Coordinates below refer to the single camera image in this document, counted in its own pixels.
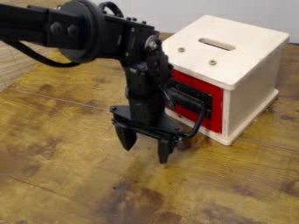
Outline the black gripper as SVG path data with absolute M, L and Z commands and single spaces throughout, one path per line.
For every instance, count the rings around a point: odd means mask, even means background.
M 137 61 L 122 62 L 126 71 L 127 105 L 111 107 L 116 135 L 130 151 L 141 133 L 158 141 L 159 162 L 166 164 L 179 143 L 181 128 L 165 112 L 167 104 L 165 86 L 173 78 L 174 67 L 162 47 L 146 49 Z

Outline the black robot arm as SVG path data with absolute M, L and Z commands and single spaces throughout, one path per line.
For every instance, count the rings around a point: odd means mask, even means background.
M 0 41 L 51 67 L 118 60 L 128 99 L 127 105 L 110 109 L 118 138 L 126 150 L 138 134 L 157 139 L 159 161 L 167 162 L 181 138 L 181 128 L 165 112 L 174 66 L 151 25 L 126 17 L 111 2 L 70 0 L 59 9 L 0 3 Z

